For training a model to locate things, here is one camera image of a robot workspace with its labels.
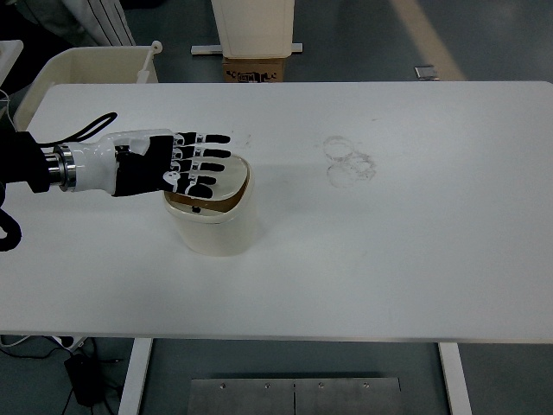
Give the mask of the robot hand, white shell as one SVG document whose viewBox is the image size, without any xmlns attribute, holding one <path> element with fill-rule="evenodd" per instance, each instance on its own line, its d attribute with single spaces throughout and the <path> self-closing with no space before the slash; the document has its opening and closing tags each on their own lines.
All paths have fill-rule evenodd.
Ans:
<svg viewBox="0 0 553 415">
<path fill-rule="evenodd" d="M 67 145 L 75 163 L 73 191 L 102 189 L 115 197 L 166 191 L 210 199 L 230 157 L 220 134 L 140 130 Z"/>
</svg>

